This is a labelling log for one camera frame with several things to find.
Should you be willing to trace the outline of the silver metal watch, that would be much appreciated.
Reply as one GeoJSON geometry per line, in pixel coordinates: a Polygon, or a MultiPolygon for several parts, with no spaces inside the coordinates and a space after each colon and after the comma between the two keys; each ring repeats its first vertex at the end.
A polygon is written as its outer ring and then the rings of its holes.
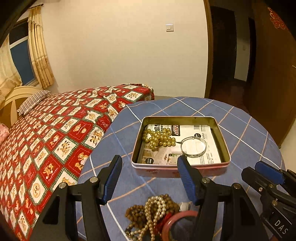
{"type": "Polygon", "coordinates": [[[180,202],[179,212],[189,211],[191,209],[192,202],[180,202]]]}

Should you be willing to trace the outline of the paper sheet in tin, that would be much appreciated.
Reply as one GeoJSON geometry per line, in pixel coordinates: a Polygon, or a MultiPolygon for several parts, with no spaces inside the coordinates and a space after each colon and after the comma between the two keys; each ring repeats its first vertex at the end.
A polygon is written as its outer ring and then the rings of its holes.
{"type": "Polygon", "coordinates": [[[175,166],[179,156],[191,165],[221,163],[208,125],[147,125],[137,158],[139,164],[175,166]]]}

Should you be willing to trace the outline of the red patterned bedspread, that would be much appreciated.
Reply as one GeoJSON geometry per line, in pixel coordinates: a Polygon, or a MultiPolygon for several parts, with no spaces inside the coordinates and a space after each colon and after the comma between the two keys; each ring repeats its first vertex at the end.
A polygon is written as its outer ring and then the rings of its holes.
{"type": "Polygon", "coordinates": [[[57,185],[78,182],[82,169],[126,105],[154,99],[144,84],[52,94],[9,128],[1,144],[1,213],[28,240],[57,185]]]}

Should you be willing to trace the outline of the pink metal tin box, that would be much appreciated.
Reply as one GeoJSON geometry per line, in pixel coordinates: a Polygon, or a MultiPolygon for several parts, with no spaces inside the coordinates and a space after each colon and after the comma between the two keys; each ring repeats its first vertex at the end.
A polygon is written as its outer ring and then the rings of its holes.
{"type": "Polygon", "coordinates": [[[140,176],[175,178],[185,156],[205,176],[226,172],[231,162],[225,139],[211,116],[148,116],[142,120],[131,165],[140,176]]]}

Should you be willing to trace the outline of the brown wooden door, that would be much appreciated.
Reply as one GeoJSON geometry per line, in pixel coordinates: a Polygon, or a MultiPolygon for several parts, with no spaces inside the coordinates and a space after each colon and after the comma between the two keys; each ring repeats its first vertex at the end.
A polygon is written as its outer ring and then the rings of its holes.
{"type": "Polygon", "coordinates": [[[274,27],[268,7],[278,14],[269,1],[252,1],[256,56],[247,109],[281,146],[295,122],[295,38],[286,23],[274,27]]]}

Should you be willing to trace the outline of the pink pillow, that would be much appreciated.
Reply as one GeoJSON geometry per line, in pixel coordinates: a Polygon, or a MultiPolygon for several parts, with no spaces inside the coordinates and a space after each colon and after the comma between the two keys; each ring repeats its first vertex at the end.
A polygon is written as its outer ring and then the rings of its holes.
{"type": "Polygon", "coordinates": [[[0,145],[5,141],[5,139],[10,135],[10,131],[6,125],[0,123],[0,145]]]}

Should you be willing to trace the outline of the striped pillow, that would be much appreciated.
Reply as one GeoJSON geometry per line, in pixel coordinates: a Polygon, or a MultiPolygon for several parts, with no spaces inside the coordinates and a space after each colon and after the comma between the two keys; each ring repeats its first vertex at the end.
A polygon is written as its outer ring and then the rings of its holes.
{"type": "Polygon", "coordinates": [[[38,103],[50,95],[48,90],[40,90],[30,97],[28,97],[18,108],[17,112],[19,116],[26,115],[30,112],[38,103]]]}

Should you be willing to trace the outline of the cream wooden headboard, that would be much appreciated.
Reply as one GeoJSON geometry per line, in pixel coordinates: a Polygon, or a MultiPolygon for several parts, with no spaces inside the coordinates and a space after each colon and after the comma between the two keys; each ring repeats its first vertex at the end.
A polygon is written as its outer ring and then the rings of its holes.
{"type": "Polygon", "coordinates": [[[18,120],[17,113],[20,105],[31,95],[40,91],[41,89],[34,86],[19,86],[7,96],[5,102],[1,104],[1,123],[8,128],[18,120]]]}

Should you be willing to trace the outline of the beige curtain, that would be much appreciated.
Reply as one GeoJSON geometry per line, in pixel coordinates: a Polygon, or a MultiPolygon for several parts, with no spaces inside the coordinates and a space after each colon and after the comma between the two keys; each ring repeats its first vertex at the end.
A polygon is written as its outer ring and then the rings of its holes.
{"type": "Polygon", "coordinates": [[[54,84],[55,78],[44,41],[41,6],[35,6],[29,11],[28,46],[36,80],[43,89],[46,89],[54,84]]]}

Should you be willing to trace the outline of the red double happiness sticker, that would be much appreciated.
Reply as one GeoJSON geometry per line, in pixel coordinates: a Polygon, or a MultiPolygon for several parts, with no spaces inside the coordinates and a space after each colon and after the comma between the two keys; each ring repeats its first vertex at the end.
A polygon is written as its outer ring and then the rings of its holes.
{"type": "Polygon", "coordinates": [[[276,29],[285,30],[287,27],[283,20],[279,17],[279,15],[273,11],[270,7],[267,8],[269,10],[270,21],[273,23],[276,29]]]}

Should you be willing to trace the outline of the window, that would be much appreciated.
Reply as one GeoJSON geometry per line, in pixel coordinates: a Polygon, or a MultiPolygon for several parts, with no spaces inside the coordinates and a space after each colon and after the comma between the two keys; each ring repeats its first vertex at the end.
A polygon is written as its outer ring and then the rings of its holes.
{"type": "Polygon", "coordinates": [[[29,53],[28,19],[18,21],[9,34],[10,51],[23,85],[37,86],[29,53]]]}

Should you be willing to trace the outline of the wooden door frame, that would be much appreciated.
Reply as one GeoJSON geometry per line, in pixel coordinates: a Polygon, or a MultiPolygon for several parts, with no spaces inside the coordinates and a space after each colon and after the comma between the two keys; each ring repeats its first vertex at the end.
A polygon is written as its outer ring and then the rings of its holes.
{"type": "Polygon", "coordinates": [[[212,79],[213,79],[213,55],[214,55],[214,37],[213,37],[213,24],[212,15],[210,9],[210,3],[208,0],[203,0],[207,22],[207,37],[208,37],[208,64],[207,64],[207,80],[205,87],[205,98],[210,96],[212,79]]]}

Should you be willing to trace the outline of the white light switch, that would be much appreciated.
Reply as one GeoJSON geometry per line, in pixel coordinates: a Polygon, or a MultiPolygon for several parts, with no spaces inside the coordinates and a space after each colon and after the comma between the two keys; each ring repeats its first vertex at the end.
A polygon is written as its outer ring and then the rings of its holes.
{"type": "Polygon", "coordinates": [[[166,32],[173,32],[174,25],[173,24],[166,24],[166,32]]]}

